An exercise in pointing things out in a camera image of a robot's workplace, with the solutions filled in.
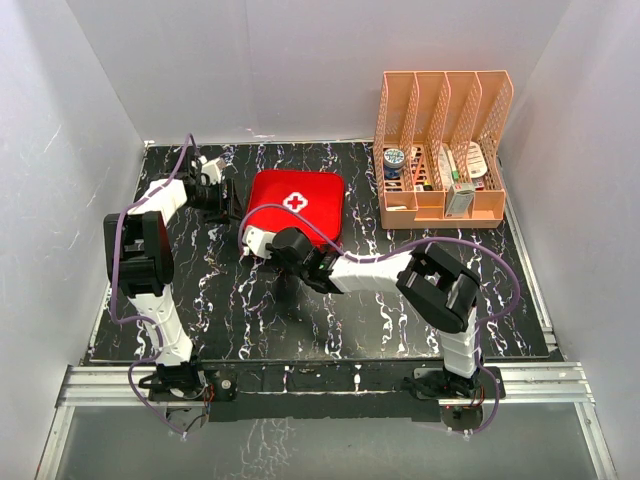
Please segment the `red black medicine case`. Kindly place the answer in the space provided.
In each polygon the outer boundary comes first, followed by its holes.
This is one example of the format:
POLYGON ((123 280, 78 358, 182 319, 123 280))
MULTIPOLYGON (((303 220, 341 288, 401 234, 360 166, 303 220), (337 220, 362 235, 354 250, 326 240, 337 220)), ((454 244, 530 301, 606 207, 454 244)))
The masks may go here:
POLYGON ((269 169, 252 183, 247 215, 239 227, 240 250, 267 259, 275 235, 296 227, 315 246, 337 242, 342 232, 343 178, 331 172, 269 169))

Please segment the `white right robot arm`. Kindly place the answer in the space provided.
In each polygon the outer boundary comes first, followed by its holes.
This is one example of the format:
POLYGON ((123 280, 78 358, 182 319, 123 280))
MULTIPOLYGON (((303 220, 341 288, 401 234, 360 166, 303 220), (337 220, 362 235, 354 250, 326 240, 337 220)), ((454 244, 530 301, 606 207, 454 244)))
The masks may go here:
POLYGON ((481 353, 476 340, 480 278, 435 243, 387 256, 351 257, 314 245, 297 227, 273 233, 252 226, 243 229, 239 243, 243 253, 274 261, 318 293, 403 296, 440 337, 443 371, 426 377, 422 394, 473 397, 480 389, 481 353))

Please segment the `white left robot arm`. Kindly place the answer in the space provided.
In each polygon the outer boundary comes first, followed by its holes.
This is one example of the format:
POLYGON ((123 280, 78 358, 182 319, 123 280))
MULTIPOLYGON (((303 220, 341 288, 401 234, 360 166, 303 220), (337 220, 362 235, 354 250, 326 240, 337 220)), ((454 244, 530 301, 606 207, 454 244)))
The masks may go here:
POLYGON ((156 371, 139 386, 154 393, 194 399, 207 386, 172 297, 175 268, 167 225, 183 207, 216 224, 241 219, 242 206, 225 169, 220 157, 188 154, 177 171, 152 181, 124 215, 109 214, 103 221, 111 299, 123 294, 136 309, 135 320, 144 324, 156 371))

